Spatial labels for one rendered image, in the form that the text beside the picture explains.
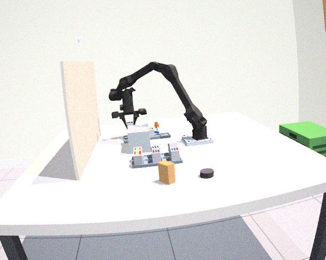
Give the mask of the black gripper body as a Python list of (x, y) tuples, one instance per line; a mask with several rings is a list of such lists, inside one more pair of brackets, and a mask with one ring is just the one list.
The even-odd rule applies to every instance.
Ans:
[(112, 112), (112, 118), (124, 118), (125, 115), (134, 114), (134, 116), (146, 115), (147, 111), (145, 108), (138, 108), (138, 110), (134, 110), (133, 100), (131, 101), (122, 101), (123, 112)]

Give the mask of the beige flat panel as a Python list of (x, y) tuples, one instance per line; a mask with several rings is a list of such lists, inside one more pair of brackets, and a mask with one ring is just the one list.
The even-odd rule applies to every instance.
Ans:
[(101, 136), (94, 61), (61, 61), (60, 66), (71, 156), (80, 180)]

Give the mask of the dark grey short cylinder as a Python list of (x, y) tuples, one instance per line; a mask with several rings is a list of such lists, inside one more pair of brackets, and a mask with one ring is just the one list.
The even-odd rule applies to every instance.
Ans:
[(200, 177), (205, 179), (212, 178), (214, 177), (214, 170), (211, 168), (202, 168), (200, 170)]

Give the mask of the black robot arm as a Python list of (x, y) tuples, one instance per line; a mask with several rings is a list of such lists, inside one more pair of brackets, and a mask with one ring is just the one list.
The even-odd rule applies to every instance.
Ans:
[[(187, 121), (192, 124), (192, 138), (196, 141), (209, 139), (207, 137), (207, 119), (203, 116), (202, 112), (192, 103), (190, 97), (185, 91), (184, 86), (181, 84), (178, 76), (177, 69), (172, 64), (163, 64), (159, 62), (150, 62), (138, 71), (131, 75), (125, 76), (119, 80), (117, 88), (110, 89), (109, 99), (111, 101), (131, 101), (133, 100), (132, 92), (136, 91), (131, 87), (142, 76), (147, 75), (151, 71), (162, 73), (162, 75), (172, 84), (178, 97), (182, 101), (186, 112), (184, 116)], [(130, 89), (127, 89), (131, 87)], [(125, 90), (124, 90), (125, 89)], [(124, 91), (122, 91), (124, 90)]]

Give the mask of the tan rectangular block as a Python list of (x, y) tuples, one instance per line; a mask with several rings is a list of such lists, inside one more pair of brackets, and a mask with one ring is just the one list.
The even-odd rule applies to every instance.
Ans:
[(176, 182), (175, 165), (173, 162), (161, 161), (158, 162), (159, 181), (167, 185)]

